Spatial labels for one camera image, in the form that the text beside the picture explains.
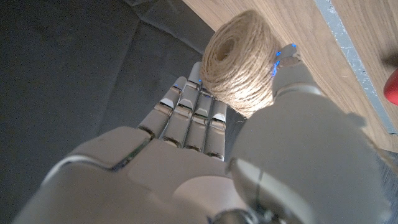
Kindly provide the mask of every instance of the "red object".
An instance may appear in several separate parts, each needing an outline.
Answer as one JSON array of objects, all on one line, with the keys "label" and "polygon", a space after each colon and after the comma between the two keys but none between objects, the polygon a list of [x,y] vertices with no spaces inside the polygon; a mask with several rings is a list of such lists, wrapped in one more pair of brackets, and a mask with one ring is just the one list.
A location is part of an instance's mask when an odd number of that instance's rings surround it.
[{"label": "red object", "polygon": [[391,103],[398,105],[398,69],[392,73],[384,85],[384,96]]}]

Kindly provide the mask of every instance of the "robotic hand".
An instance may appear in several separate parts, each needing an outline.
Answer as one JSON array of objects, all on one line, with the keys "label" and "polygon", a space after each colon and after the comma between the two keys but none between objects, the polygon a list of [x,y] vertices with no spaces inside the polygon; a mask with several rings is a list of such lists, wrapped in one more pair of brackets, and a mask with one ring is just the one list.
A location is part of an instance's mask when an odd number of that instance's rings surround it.
[{"label": "robotic hand", "polygon": [[295,45],[277,56],[274,104],[224,160],[226,105],[200,62],[136,128],[56,164],[14,223],[377,223],[388,215],[363,119],[322,95]]}]

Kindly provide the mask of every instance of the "wooden surface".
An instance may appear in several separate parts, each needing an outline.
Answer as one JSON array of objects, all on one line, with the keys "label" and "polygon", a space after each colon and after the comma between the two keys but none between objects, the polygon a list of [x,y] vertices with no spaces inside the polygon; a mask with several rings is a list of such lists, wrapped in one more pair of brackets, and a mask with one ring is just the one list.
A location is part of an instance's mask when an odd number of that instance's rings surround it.
[{"label": "wooden surface", "polygon": [[398,106],[383,97],[387,79],[398,67],[398,0],[332,0],[380,100],[398,130]]},{"label": "wooden surface", "polygon": [[[365,117],[368,125],[363,131],[379,147],[398,152],[398,136],[391,136],[384,129],[313,0],[184,2],[213,30],[217,30],[240,12],[247,9],[258,10],[267,19],[282,46],[288,43],[298,45],[304,62],[326,94],[343,111]],[[391,117],[396,123],[398,116]]]}]

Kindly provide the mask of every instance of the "metal strip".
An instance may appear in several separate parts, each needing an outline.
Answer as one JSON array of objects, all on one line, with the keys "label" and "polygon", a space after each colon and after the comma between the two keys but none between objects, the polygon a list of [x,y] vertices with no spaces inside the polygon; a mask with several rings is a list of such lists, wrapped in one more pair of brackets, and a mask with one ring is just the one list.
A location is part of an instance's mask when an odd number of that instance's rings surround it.
[{"label": "metal strip", "polygon": [[385,129],[389,134],[397,134],[397,130],[391,122],[389,115],[384,109],[376,90],[372,84],[371,79],[369,78],[368,73],[365,70],[365,67],[354,48],[354,45],[347,34],[347,31],[338,16],[335,7],[332,5],[330,0],[314,0],[317,4],[319,11],[321,12],[323,18],[328,24],[332,34],[335,36],[337,43],[339,44],[341,50],[344,53],[349,65],[353,69],[356,78],[361,84],[363,90],[365,91],[366,96],[371,102],[373,108],[376,110],[376,113],[379,115]]}]

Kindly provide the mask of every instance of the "twine spool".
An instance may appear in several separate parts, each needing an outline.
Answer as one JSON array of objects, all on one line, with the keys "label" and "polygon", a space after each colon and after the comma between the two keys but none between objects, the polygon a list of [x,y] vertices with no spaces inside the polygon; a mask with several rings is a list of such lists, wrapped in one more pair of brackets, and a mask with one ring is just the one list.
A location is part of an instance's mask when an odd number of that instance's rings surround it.
[{"label": "twine spool", "polygon": [[265,19],[245,11],[218,29],[203,55],[206,89],[249,118],[272,104],[272,71],[280,44]]}]

